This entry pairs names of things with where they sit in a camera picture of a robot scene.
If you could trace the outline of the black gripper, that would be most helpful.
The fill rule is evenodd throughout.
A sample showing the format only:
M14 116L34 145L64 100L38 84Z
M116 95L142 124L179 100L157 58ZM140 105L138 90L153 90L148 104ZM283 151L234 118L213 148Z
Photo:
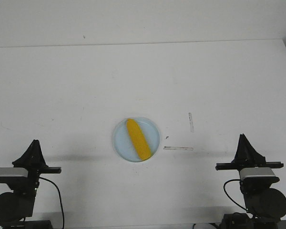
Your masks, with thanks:
M12 162L14 167L23 167L28 171L26 181L38 181L41 174L60 174L61 167L48 167L42 154L39 140L33 140L23 155Z
M245 161L245 155L250 162L243 163ZM242 170L244 168L252 167L268 167L271 169L283 168L282 162L266 162L266 158L259 154L250 144L247 137L244 134L239 136L238 146L235 153L235 157L230 163L217 163L215 166L216 171L220 170Z

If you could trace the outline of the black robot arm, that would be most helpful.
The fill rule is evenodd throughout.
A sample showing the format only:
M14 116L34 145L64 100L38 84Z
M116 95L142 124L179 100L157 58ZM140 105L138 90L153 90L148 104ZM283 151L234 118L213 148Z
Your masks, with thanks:
M0 167L0 184L6 184L10 192L0 194L0 227L3 229L52 229L50 220L26 219L32 217L37 189L40 180L54 185L58 192L62 228L65 217L61 192L51 180L41 177L41 174L60 174L60 167L50 167L46 164L39 140L34 139L23 155L12 162L12 167Z
M244 213L224 214L219 229L276 229L286 215L285 195L272 188L279 182L273 170L282 168L282 162L268 162L250 144L244 134L239 136L234 159L218 163L219 170L237 170L240 191L243 194Z

